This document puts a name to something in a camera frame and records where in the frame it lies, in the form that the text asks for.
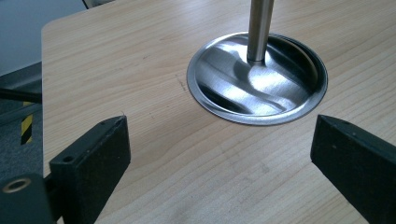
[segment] wooden table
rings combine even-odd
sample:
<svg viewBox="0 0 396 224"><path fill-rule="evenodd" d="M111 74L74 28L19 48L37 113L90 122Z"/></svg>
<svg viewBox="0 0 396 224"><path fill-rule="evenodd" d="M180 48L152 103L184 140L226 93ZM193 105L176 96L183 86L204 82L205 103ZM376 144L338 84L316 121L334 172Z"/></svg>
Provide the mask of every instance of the wooden table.
<svg viewBox="0 0 396 224"><path fill-rule="evenodd" d="M201 108L186 83L206 42L248 29L247 0L118 0L43 30L44 156L125 114L132 164L97 223L365 223L311 163L318 114L396 144L396 2L276 0L271 31L329 72L320 105L253 127Z"/></svg>

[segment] light wood tabletop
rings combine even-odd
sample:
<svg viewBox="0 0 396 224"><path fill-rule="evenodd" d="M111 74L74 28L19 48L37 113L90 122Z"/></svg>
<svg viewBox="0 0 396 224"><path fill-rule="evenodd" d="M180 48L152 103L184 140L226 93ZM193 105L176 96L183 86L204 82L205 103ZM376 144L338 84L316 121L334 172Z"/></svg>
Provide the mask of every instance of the light wood tabletop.
<svg viewBox="0 0 396 224"><path fill-rule="evenodd" d="M118 0L49 23L43 35L48 162L125 114L132 163L97 223L365 223L310 160L318 114L396 145L396 2L276 0L271 32L314 50L329 73L308 115L255 127L193 99L194 53L248 30L247 0Z"/></svg>

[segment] gray floor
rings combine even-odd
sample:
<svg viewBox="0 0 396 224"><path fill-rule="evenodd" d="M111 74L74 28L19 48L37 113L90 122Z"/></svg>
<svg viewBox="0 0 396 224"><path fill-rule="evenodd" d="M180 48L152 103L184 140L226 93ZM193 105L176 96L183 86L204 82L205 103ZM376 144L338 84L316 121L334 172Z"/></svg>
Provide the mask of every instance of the gray floor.
<svg viewBox="0 0 396 224"><path fill-rule="evenodd" d="M42 92L41 63L0 77L0 88ZM43 175L42 105L26 113L23 102L0 99L0 181L17 175ZM32 141L21 143L21 122L33 112Z"/></svg>

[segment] shiny metal disc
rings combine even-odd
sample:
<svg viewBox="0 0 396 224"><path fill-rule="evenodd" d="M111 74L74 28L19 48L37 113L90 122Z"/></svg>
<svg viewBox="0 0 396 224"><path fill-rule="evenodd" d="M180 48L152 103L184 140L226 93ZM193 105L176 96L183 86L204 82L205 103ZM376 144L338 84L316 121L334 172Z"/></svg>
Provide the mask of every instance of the shiny metal disc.
<svg viewBox="0 0 396 224"><path fill-rule="evenodd" d="M231 121L274 125L314 109L327 90L326 68L304 44L269 34L265 60L247 60L248 33L226 35L191 59L187 81L195 99Z"/></svg>

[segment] metal pole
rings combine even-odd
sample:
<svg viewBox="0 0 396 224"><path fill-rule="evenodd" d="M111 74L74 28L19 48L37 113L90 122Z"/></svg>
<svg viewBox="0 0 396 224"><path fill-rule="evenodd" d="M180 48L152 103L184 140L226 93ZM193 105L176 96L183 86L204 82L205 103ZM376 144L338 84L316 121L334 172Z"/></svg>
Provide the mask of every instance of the metal pole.
<svg viewBox="0 0 396 224"><path fill-rule="evenodd" d="M251 0L247 59L262 61L267 49L274 0Z"/></svg>

